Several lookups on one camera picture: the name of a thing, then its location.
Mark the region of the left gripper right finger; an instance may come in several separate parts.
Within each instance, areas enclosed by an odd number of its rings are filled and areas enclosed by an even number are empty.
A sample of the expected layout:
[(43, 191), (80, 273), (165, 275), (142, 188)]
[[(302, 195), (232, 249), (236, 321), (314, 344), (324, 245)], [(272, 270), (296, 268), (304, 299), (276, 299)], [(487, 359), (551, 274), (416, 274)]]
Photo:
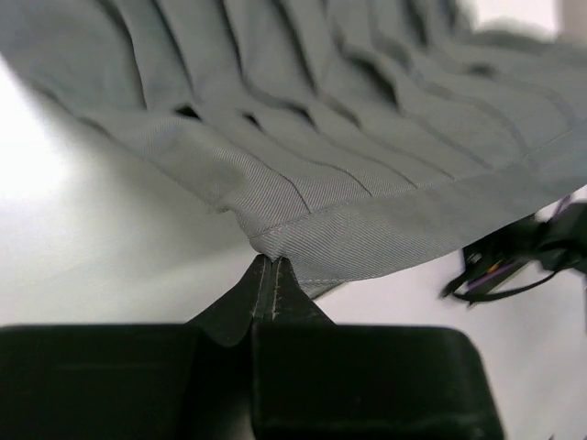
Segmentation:
[(501, 439), (482, 358), (461, 331), (335, 324), (287, 259), (263, 277), (250, 330), (259, 439)]

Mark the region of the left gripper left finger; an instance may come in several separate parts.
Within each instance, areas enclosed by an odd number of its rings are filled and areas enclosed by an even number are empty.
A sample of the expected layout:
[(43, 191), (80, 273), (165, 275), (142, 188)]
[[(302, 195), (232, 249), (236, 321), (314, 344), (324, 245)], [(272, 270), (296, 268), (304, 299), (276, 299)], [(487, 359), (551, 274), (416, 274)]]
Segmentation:
[(1, 329), (4, 439), (173, 439), (193, 374), (241, 344), (269, 261), (186, 324)]

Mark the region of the grey pleated skirt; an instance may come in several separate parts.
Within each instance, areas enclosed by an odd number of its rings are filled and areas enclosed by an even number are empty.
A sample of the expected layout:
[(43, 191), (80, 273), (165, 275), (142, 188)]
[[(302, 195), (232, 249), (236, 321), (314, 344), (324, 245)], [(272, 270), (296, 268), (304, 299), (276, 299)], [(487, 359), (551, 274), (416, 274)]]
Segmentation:
[(24, 81), (314, 288), (463, 248), (586, 183), (586, 48), (455, 1), (4, 1)]

